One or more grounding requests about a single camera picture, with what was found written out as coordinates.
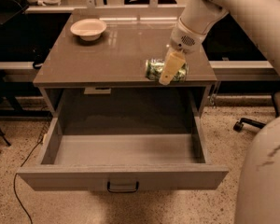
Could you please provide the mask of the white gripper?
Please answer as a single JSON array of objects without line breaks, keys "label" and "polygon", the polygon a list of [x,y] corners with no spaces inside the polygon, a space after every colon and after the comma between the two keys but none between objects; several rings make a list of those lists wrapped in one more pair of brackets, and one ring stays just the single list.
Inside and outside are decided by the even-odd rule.
[{"label": "white gripper", "polygon": [[171,32],[170,46],[172,49],[169,49],[166,54],[164,67],[159,78],[160,84],[170,84],[179,69],[186,62],[184,53],[191,53],[198,50],[205,38],[206,35],[193,32],[186,27],[181,19],[178,19]]}]

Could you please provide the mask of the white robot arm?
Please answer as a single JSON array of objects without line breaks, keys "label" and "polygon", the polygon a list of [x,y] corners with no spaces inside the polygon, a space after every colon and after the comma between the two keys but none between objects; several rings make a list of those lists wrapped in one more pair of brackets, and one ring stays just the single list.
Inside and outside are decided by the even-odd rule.
[{"label": "white robot arm", "polygon": [[280,76],[280,0],[189,0],[170,36],[159,82],[168,85],[213,25],[231,15]]}]

